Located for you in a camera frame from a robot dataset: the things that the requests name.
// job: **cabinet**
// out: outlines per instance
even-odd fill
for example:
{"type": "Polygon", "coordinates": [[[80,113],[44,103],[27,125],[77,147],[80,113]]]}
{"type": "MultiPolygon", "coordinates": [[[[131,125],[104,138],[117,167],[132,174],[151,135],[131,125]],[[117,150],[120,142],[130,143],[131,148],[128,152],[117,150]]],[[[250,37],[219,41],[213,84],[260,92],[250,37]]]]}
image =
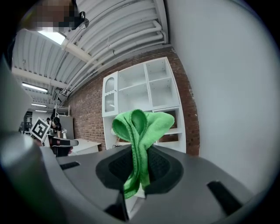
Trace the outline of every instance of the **cabinet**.
{"type": "Polygon", "coordinates": [[[170,129],[165,135],[171,135],[175,141],[166,141],[169,138],[163,138],[165,141],[157,141],[155,144],[186,152],[184,116],[177,84],[167,57],[140,63],[104,78],[102,117],[107,149],[126,144],[118,142],[112,131],[112,122],[118,114],[134,109],[172,112],[177,127],[170,129]]]}

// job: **cloth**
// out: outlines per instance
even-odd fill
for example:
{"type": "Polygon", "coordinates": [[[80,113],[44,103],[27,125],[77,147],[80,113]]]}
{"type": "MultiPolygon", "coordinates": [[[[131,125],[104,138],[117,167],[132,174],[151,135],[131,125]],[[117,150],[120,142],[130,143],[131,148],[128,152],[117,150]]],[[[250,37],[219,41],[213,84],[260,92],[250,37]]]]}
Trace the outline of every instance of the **cloth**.
{"type": "Polygon", "coordinates": [[[174,124],[174,117],[164,112],[133,110],[121,113],[113,120],[118,137],[131,143],[133,171],[124,184],[124,197],[130,198],[150,184],[146,150],[174,124]]]}

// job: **fluorescent light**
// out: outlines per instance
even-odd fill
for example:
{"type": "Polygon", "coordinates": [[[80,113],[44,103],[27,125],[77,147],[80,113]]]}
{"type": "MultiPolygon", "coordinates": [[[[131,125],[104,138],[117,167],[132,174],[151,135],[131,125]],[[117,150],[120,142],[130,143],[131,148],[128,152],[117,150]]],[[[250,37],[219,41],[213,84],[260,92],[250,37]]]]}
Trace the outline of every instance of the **fluorescent light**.
{"type": "Polygon", "coordinates": [[[44,36],[50,38],[54,42],[58,44],[62,44],[62,42],[65,40],[65,37],[61,35],[58,32],[47,32],[47,31],[38,31],[40,34],[43,34],[44,36]]]}
{"type": "Polygon", "coordinates": [[[36,103],[31,103],[31,104],[38,107],[47,107],[47,105],[42,105],[42,104],[36,104],[36,103]]]}
{"type": "Polygon", "coordinates": [[[30,84],[27,84],[25,82],[23,82],[22,85],[25,86],[25,87],[31,88],[31,89],[40,90],[42,92],[47,92],[48,91],[47,89],[44,89],[44,88],[41,88],[41,87],[38,87],[38,86],[34,86],[34,85],[30,85],[30,84]]]}

